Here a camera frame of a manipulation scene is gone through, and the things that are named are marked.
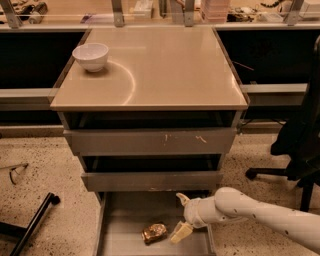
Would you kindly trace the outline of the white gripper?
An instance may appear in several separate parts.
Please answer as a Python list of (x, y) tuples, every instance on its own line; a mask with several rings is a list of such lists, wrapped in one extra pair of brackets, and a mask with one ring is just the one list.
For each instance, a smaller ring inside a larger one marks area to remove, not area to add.
[(213, 197), (189, 199), (183, 193), (177, 193), (176, 197), (184, 206), (183, 216), (186, 222), (177, 223), (170, 235), (171, 243), (181, 242), (193, 232), (193, 228), (202, 228), (219, 220), (220, 213)]

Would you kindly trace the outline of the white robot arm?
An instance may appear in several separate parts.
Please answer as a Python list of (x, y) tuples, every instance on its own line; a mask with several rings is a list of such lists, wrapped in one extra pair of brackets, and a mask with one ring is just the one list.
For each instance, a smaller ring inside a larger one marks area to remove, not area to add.
[(219, 188), (213, 196), (190, 199), (177, 193), (184, 207), (184, 222), (179, 221), (170, 235), (173, 244), (192, 234), (194, 229), (213, 223), (253, 219), (292, 241), (320, 253), (320, 216), (257, 201), (241, 191)]

